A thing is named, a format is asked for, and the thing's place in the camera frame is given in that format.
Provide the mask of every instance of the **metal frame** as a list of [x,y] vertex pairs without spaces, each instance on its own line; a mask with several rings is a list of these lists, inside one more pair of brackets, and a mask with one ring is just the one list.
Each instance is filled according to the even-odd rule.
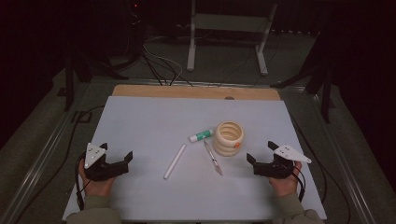
[[[149,79],[142,79],[137,81],[137,83],[133,81],[123,81],[124,83],[129,84],[148,84],[148,85],[155,85],[154,80]],[[210,83],[194,83],[197,86],[210,86]],[[224,87],[241,87],[241,88],[248,88],[250,86],[246,85],[225,85]],[[256,88],[269,88],[268,86],[256,86]],[[77,99],[82,99],[82,96],[85,94],[85,91],[88,89],[88,85],[83,85],[77,91]],[[286,87],[280,92],[296,92],[296,93],[304,93],[304,88],[301,87]],[[313,97],[310,98],[311,104],[316,110],[316,114],[318,116],[318,120],[326,133],[326,138],[328,143],[330,144],[331,150],[334,152],[336,160],[336,164],[340,168],[341,176],[344,178],[346,187],[349,190],[349,195],[360,215],[362,223],[376,223],[373,213],[368,206],[365,197],[356,181],[355,176],[352,174],[347,159],[344,156],[343,149],[337,143],[332,131],[330,130],[328,124],[322,119],[320,115],[320,100],[318,96],[315,94]],[[78,106],[78,102],[74,102],[70,108],[70,110],[64,114],[63,118],[61,119],[60,123],[57,125],[55,131],[52,133],[51,137],[49,138],[47,144],[36,158],[34,164],[31,166],[30,170],[26,174],[25,178],[21,182],[20,187],[18,188],[16,194],[14,195],[12,201],[8,205],[6,211],[0,217],[0,223],[14,223],[15,219],[21,213],[23,207],[27,204],[29,197],[37,183],[38,179],[40,178],[41,174],[43,173],[44,169],[47,166],[47,163],[52,155],[54,149],[57,147],[67,123],[70,121],[72,114],[76,111]]]
[[256,55],[262,76],[268,75],[267,65],[265,63],[264,50],[265,43],[271,30],[272,21],[276,12],[276,4],[272,5],[268,17],[243,17],[201,14],[195,12],[195,0],[191,0],[191,36],[189,58],[187,60],[187,70],[193,71],[195,67],[195,30],[229,30],[262,33],[262,42],[256,46]]

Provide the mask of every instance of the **cable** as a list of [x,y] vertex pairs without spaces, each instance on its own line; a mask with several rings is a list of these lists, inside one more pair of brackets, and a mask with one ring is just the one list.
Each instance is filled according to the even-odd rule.
[[326,177],[326,175],[325,175],[325,173],[324,173],[324,172],[325,172],[325,171],[324,171],[324,166],[321,164],[320,160],[318,159],[317,154],[315,153],[315,151],[314,151],[314,150],[312,149],[312,147],[310,146],[308,140],[305,138],[305,135],[303,134],[303,131],[301,130],[301,128],[300,128],[300,126],[298,125],[298,123],[297,123],[296,119],[294,118],[294,116],[293,116],[293,115],[290,115],[290,117],[291,117],[291,121],[292,121],[292,124],[293,124],[294,128],[295,128],[295,129],[298,131],[298,133],[302,136],[302,138],[304,139],[305,143],[308,145],[308,148],[310,149],[312,155],[314,156],[315,160],[318,162],[319,169],[320,169],[320,171],[321,171],[321,173],[322,173],[323,182],[324,182],[323,198],[321,199],[321,202],[324,203],[324,201],[326,200],[326,196],[327,196],[327,186],[328,186],[328,184],[327,184],[327,177]]
[[77,205],[80,211],[84,209],[84,199],[82,198],[82,191],[85,189],[85,187],[88,186],[88,184],[91,182],[91,180],[85,185],[82,189],[79,189],[79,179],[78,179],[78,167],[79,167],[79,162],[85,159],[86,152],[84,151],[77,159],[77,163],[75,166],[75,182],[76,182],[76,195],[77,195]]
[[147,53],[148,53],[149,55],[151,55],[152,57],[161,59],[161,60],[163,60],[163,61],[168,61],[168,62],[170,62],[170,63],[174,63],[175,65],[177,65],[177,66],[180,68],[180,72],[177,74],[176,77],[174,77],[174,79],[172,79],[171,83],[169,84],[170,86],[172,86],[173,82],[176,81],[177,78],[180,77],[181,73],[183,72],[183,67],[182,67],[180,64],[178,64],[178,63],[176,63],[176,62],[174,62],[174,61],[172,61],[172,60],[170,60],[170,59],[166,59],[166,58],[164,58],[164,57],[160,57],[160,56],[157,56],[157,55],[155,55],[155,54],[149,52],[149,51],[146,49],[146,47],[145,47],[144,45],[143,45],[143,49],[144,49],[145,52],[147,52]]
[[71,145],[72,145],[72,142],[73,142],[73,137],[74,137],[76,128],[77,128],[78,124],[80,123],[81,119],[82,119],[86,114],[89,114],[89,113],[91,113],[93,110],[98,109],[98,108],[102,108],[102,107],[105,107],[105,106],[104,106],[104,105],[100,105],[100,106],[94,107],[94,108],[92,108],[92,109],[90,109],[90,110],[84,112],[81,116],[79,116],[79,117],[77,118],[77,120],[76,120],[76,122],[75,122],[75,125],[73,126],[73,130],[72,130],[72,132],[71,132],[71,135],[70,135],[70,139],[69,139],[69,142],[68,142],[68,145],[67,145],[67,150],[66,150],[66,153],[65,153],[65,155],[64,155],[63,161],[61,162],[61,164],[59,165],[59,167],[56,169],[55,173],[54,173],[54,174],[49,178],[49,180],[44,184],[44,186],[41,187],[41,189],[31,198],[31,200],[30,200],[30,201],[26,204],[26,206],[22,209],[22,211],[21,211],[20,214],[18,215],[18,217],[17,217],[15,223],[18,223],[18,222],[21,220],[21,217],[22,217],[23,214],[26,212],[26,210],[29,208],[29,206],[33,203],[33,201],[34,201],[34,200],[38,197],[38,195],[50,184],[50,182],[53,180],[53,178],[55,178],[55,176],[56,176],[57,174],[59,174],[59,172],[61,171],[61,169],[64,167],[64,164],[66,163],[67,158],[68,158],[69,153],[70,153],[70,149],[71,149]]
[[303,200],[303,197],[305,195],[305,185],[303,185],[303,182],[301,181],[301,179],[295,174],[295,173],[291,173],[292,176],[294,176],[297,181],[300,183],[300,193],[298,195],[298,199],[301,202]]
[[[300,126],[298,125],[298,123],[296,122],[295,118],[293,117],[293,115],[290,115],[291,119],[292,119],[292,123],[294,128],[300,133],[300,135],[302,136],[302,138],[304,139],[306,145],[308,146],[309,150],[312,152],[312,155],[314,156],[315,160],[318,162],[320,171],[323,174],[323,178],[325,178],[325,174],[324,172],[326,172],[330,179],[333,181],[333,183],[335,184],[335,186],[340,190],[344,201],[346,202],[346,207],[347,207],[347,221],[346,223],[350,223],[350,219],[351,219],[351,211],[350,211],[350,206],[349,206],[349,202],[347,201],[347,196],[345,195],[343,189],[341,188],[341,186],[337,183],[337,181],[335,180],[335,178],[332,176],[332,174],[326,169],[326,167],[320,162],[320,160],[318,159],[314,149],[311,147],[311,145],[309,144],[308,140],[306,139],[304,133],[302,132]],[[326,198],[326,194],[327,194],[327,181],[325,181],[325,196],[322,199],[322,203],[324,202],[325,198]]]
[[165,81],[165,85],[166,85],[166,78],[161,77],[157,71],[155,70],[155,68],[153,66],[151,66],[148,57],[144,54],[144,52],[142,52],[142,57],[146,60],[146,63],[148,65],[148,68],[151,70],[152,75],[154,75],[155,78],[157,78],[158,82],[160,83],[160,85],[163,86],[163,83],[161,82],[161,78],[164,79]]
[[298,172],[301,174],[301,176],[303,177],[303,181],[304,181],[304,188],[305,188],[305,186],[306,186],[306,183],[305,183],[305,176],[304,176],[304,174],[301,172],[301,170],[299,169],[299,168],[297,168],[296,166],[294,166],[294,169],[296,169],[296,170],[298,170]]
[[[175,71],[175,69],[174,69],[169,63],[167,63],[166,61],[163,61],[163,62],[166,63],[166,64],[168,65],[167,67],[164,66],[163,64],[157,63],[157,62],[155,62],[155,61],[153,61],[153,60],[151,60],[151,59],[149,59],[149,58],[148,58],[148,60],[151,61],[152,63],[155,63],[155,64],[161,66],[162,68],[164,68],[164,69],[166,69],[166,70],[172,72],[172,73],[174,74],[174,76],[177,74],[176,71]],[[180,76],[179,78],[183,79],[183,81],[187,82],[190,86],[193,87],[193,85],[192,85],[186,78],[184,78],[184,77],[182,77],[182,76]]]
[[91,183],[91,180],[88,180],[88,183],[82,188],[81,192],[84,191],[85,188]]

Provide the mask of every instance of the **white pen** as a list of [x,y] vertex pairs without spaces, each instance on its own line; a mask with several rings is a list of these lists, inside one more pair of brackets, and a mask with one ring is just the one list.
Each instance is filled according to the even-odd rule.
[[169,177],[169,175],[172,173],[172,170],[175,167],[178,159],[180,158],[181,153],[183,153],[184,148],[186,148],[186,144],[181,145],[181,148],[178,150],[178,153],[176,154],[176,156],[173,159],[171,165],[169,166],[168,170],[166,171],[165,175],[163,176],[164,179],[167,179]]
[[215,155],[213,155],[213,152],[210,149],[209,144],[206,141],[204,141],[204,143],[205,143],[206,151],[209,153],[210,157],[212,158],[213,165],[215,165],[216,172],[218,172],[220,175],[222,175],[221,168],[220,168],[220,166],[218,164],[218,161],[215,158]]

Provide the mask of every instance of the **white board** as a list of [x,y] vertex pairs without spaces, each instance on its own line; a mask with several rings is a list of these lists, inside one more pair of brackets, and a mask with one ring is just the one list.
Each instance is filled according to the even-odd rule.
[[[236,121],[245,131],[241,150],[233,157],[215,153],[223,176],[216,173],[204,142],[189,136]],[[212,146],[212,139],[206,141]],[[247,153],[271,162],[268,141],[301,151],[282,101],[212,100],[110,96],[92,143],[108,144],[106,161],[121,161],[129,151],[130,172],[119,176],[112,190],[112,208],[131,221],[255,221],[278,217],[268,179],[253,174]],[[182,144],[187,147],[172,174],[167,168]],[[318,191],[303,164],[305,209],[326,218]],[[64,219],[78,211],[76,189]]]

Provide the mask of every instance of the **sleeve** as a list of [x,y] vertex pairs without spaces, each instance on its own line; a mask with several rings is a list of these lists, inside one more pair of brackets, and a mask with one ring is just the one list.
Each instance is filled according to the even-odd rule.
[[276,205],[284,216],[273,224],[324,224],[315,210],[304,210],[296,193],[276,198]]
[[66,218],[67,224],[121,224],[120,213],[110,208],[110,199],[103,196],[85,197],[84,210]]

